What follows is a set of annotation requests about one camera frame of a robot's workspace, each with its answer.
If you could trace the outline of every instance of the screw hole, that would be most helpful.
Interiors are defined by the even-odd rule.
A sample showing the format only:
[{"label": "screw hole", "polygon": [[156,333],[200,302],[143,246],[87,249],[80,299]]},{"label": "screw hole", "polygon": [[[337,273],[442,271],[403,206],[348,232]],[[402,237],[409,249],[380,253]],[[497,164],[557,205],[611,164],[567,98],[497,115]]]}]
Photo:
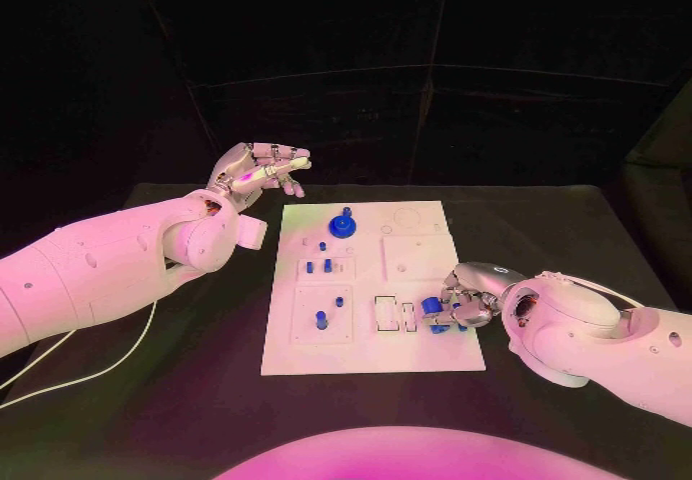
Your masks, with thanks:
[{"label": "screw hole", "polygon": [[681,338],[677,332],[670,332],[667,339],[670,340],[670,343],[673,344],[674,347],[678,347],[681,345]]}]

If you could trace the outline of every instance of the table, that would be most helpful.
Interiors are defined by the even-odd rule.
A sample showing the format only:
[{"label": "table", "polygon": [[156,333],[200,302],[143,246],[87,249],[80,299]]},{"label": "table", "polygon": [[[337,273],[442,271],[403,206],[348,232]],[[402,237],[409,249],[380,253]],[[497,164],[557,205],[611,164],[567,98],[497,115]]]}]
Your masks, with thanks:
[{"label": "table", "polygon": [[[141,184],[126,206],[194,188]],[[291,440],[374,425],[468,430],[625,477],[692,478],[692,428],[629,407],[592,382],[572,390],[543,380],[508,352],[498,320],[478,330],[484,372],[259,376],[285,202],[440,200],[461,261],[527,275],[560,271],[673,308],[599,190],[308,185],[305,192],[303,199],[262,195],[244,212],[269,225],[262,250],[237,248],[218,272],[161,299],[125,363],[0,411],[2,478],[208,478]],[[148,308],[80,330],[8,398],[107,366],[146,316]]]}]

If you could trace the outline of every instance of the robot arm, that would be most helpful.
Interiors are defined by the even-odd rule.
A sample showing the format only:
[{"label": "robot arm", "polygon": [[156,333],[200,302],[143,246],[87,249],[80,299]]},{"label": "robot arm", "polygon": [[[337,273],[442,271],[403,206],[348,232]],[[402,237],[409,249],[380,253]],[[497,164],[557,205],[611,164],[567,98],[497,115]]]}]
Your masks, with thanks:
[{"label": "robot arm", "polygon": [[234,245],[257,249],[266,224],[240,212],[262,188],[302,196],[288,173],[309,152],[237,144],[205,189],[57,228],[0,260],[0,356],[57,333],[107,322],[216,271]]},{"label": "robot arm", "polygon": [[[634,308],[618,311],[602,293],[624,298]],[[573,388],[593,380],[632,406],[692,426],[692,351],[686,344],[692,315],[644,307],[559,273],[543,272],[524,279],[478,263],[459,264],[449,274],[442,303],[453,296],[471,300],[426,315],[427,324],[440,319],[438,324],[478,326],[501,312],[508,349],[543,378]]]}]

